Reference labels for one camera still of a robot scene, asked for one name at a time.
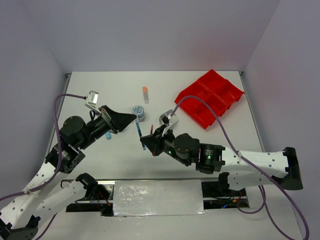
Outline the blue gel pen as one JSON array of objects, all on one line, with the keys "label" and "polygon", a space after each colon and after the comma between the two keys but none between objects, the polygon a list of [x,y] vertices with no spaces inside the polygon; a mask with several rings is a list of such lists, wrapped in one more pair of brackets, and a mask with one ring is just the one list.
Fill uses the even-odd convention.
[{"label": "blue gel pen", "polygon": [[[142,138],[142,131],[141,131],[141,128],[140,128],[140,122],[139,120],[135,120],[135,124],[136,124],[136,127],[137,127],[137,132],[138,132],[138,135],[139,135],[139,139]],[[142,149],[145,151],[146,150],[146,146],[140,142],[141,145],[142,145]]]}]

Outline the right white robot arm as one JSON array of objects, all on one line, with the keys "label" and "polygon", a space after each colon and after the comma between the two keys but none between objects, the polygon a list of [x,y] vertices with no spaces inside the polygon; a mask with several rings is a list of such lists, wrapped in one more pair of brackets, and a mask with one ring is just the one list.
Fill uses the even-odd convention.
[{"label": "right white robot arm", "polygon": [[284,190],[303,189],[296,150],[286,147],[278,152],[239,151],[201,143],[183,133],[174,136],[169,129],[157,128],[153,134],[140,138],[154,157],[167,154],[184,166],[195,165],[196,171],[218,175],[217,190],[223,196],[248,187],[278,183]]}]

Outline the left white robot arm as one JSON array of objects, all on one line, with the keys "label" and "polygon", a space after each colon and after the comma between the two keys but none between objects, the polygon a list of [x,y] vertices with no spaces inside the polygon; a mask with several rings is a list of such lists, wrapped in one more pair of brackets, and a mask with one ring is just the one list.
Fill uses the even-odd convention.
[{"label": "left white robot arm", "polygon": [[71,116],[64,121],[58,134],[60,143],[48,153],[22,193],[1,209],[1,239],[32,240],[43,223],[71,203],[110,197],[111,190],[88,173],[80,174],[61,191],[50,194],[85,158],[83,150],[107,132],[122,132],[136,119],[132,113],[119,113],[106,105],[93,114],[97,117],[89,122],[80,116]]}]

